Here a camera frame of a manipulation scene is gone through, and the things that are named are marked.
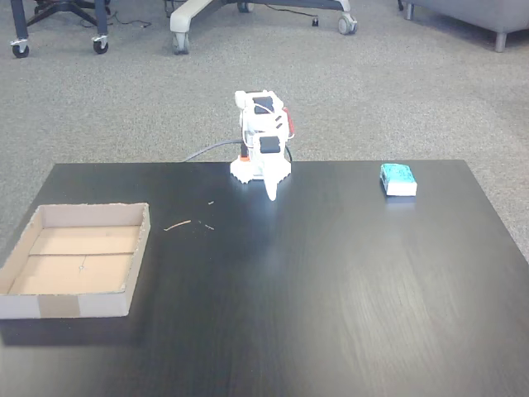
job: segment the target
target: small box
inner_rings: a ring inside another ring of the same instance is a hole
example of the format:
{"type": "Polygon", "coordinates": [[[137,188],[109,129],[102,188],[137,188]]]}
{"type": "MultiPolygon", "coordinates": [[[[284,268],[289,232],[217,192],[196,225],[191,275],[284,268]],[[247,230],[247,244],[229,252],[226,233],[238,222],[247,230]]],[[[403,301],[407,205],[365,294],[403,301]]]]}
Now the small box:
{"type": "Polygon", "coordinates": [[[42,205],[0,268],[0,318],[129,313],[149,205],[42,205]]]}
{"type": "Polygon", "coordinates": [[[408,165],[382,164],[380,179],[388,196],[415,196],[417,194],[417,182],[408,165]]]}

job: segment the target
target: black cable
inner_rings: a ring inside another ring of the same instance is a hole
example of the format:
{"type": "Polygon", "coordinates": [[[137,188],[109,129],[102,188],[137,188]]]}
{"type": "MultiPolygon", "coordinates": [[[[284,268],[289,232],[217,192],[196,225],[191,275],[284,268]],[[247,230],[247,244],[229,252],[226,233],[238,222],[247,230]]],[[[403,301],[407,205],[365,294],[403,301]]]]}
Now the black cable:
{"type": "Polygon", "coordinates": [[[314,14],[307,14],[306,12],[300,12],[300,11],[294,11],[294,10],[288,10],[287,8],[276,8],[272,7],[268,4],[265,4],[266,7],[271,8],[274,11],[281,11],[281,12],[291,12],[292,14],[298,14],[298,15],[304,15],[305,17],[312,17],[312,18],[318,18],[317,15],[314,14]]]}
{"type": "Polygon", "coordinates": [[[284,148],[287,150],[288,160],[292,163],[292,153],[290,153],[290,149],[286,145],[284,146],[284,148]]]}
{"type": "Polygon", "coordinates": [[[171,18],[171,14],[174,12],[175,8],[174,8],[174,4],[176,2],[187,2],[188,0],[164,0],[164,9],[165,9],[165,15],[168,17],[168,18],[171,18]],[[169,11],[167,9],[167,3],[170,2],[171,3],[171,8],[173,8],[173,11],[169,11]]]}
{"type": "MultiPolygon", "coordinates": [[[[219,147],[219,146],[231,145],[231,144],[244,145],[244,141],[242,139],[229,139],[227,141],[220,141],[220,142],[214,143],[213,145],[204,147],[200,151],[194,152],[192,155],[188,155],[184,160],[182,160],[180,162],[181,163],[185,163],[187,161],[190,161],[190,160],[194,159],[195,157],[200,156],[203,153],[206,153],[207,151],[210,151],[211,149],[215,149],[216,147],[219,147]]],[[[290,149],[286,145],[285,145],[284,148],[287,150],[288,159],[292,163],[292,153],[290,153],[290,149]]]]}
{"type": "Polygon", "coordinates": [[[192,155],[189,155],[188,157],[186,157],[181,162],[185,163],[186,161],[190,161],[190,160],[194,159],[195,157],[201,155],[202,153],[210,151],[211,149],[214,149],[214,148],[219,147],[219,146],[230,145],[230,144],[238,144],[238,145],[240,145],[241,143],[244,143],[242,139],[230,139],[228,141],[220,141],[220,142],[214,143],[213,145],[210,145],[208,147],[204,147],[203,149],[193,153],[192,155]]]}
{"type": "MultiPolygon", "coordinates": [[[[145,21],[142,21],[140,19],[135,19],[134,21],[129,21],[129,22],[122,22],[120,21],[118,18],[117,18],[117,12],[114,12],[110,17],[107,18],[107,22],[110,22],[112,19],[116,19],[116,22],[119,23],[120,25],[130,25],[132,23],[142,23],[143,25],[141,25],[141,27],[149,27],[152,25],[152,22],[145,22],[145,21]]],[[[84,20],[81,20],[79,21],[79,23],[81,24],[82,27],[95,27],[94,25],[90,24],[90,25],[85,25],[84,24],[84,20]]],[[[112,26],[114,25],[112,22],[108,23],[109,26],[112,26]]]]}

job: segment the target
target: chair wheel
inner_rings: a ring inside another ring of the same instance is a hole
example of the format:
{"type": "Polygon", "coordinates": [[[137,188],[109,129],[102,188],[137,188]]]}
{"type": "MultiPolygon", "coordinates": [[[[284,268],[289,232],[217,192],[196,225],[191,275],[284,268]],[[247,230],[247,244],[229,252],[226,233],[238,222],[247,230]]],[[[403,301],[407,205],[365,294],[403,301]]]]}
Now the chair wheel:
{"type": "Polygon", "coordinates": [[[20,52],[20,46],[19,45],[14,45],[12,47],[12,50],[13,50],[13,54],[17,58],[27,58],[27,56],[30,54],[30,46],[28,46],[28,45],[26,45],[26,48],[24,49],[24,52],[20,52]]]}
{"type": "Polygon", "coordinates": [[[104,54],[108,51],[108,43],[104,47],[101,47],[101,41],[95,41],[93,43],[93,50],[98,54],[104,54]]]}
{"type": "Polygon", "coordinates": [[[357,28],[356,20],[353,17],[340,17],[338,31],[342,35],[354,35],[357,28]]]}
{"type": "Polygon", "coordinates": [[[173,52],[175,55],[189,54],[189,34],[188,33],[174,33],[173,52]]]}
{"type": "Polygon", "coordinates": [[[252,3],[252,2],[238,2],[237,3],[237,8],[239,9],[239,12],[247,14],[249,12],[254,11],[254,3],[252,3]]]}

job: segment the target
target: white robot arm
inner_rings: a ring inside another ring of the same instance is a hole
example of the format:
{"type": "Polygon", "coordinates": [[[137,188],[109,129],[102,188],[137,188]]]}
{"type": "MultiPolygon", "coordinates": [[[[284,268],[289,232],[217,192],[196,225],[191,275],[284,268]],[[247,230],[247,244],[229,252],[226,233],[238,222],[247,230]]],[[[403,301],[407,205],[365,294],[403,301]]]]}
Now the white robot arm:
{"type": "Polygon", "coordinates": [[[292,120],[283,101],[272,91],[237,91],[235,101],[241,110],[239,122],[244,144],[241,155],[231,163],[230,172],[243,184],[263,180],[266,193],[274,201],[278,183],[291,170],[284,150],[287,141],[293,138],[292,120]]]}

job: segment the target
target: floor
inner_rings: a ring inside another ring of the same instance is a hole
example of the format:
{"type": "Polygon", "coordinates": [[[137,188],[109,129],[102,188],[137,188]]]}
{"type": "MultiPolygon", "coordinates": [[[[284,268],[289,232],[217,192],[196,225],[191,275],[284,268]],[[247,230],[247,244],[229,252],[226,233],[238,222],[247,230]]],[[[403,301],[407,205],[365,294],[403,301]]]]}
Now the floor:
{"type": "Polygon", "coordinates": [[[61,14],[30,27],[31,55],[16,60],[0,3],[0,248],[54,163],[181,160],[237,138],[233,93],[266,88],[296,122],[295,160],[466,160],[529,258],[529,32],[500,55],[491,32],[421,8],[415,22],[393,0],[353,8],[359,31],[341,36],[335,12],[311,27],[224,7],[177,57],[161,0],[112,0],[120,20],[152,26],[110,26],[110,50],[95,55],[94,29],[61,14]]]}

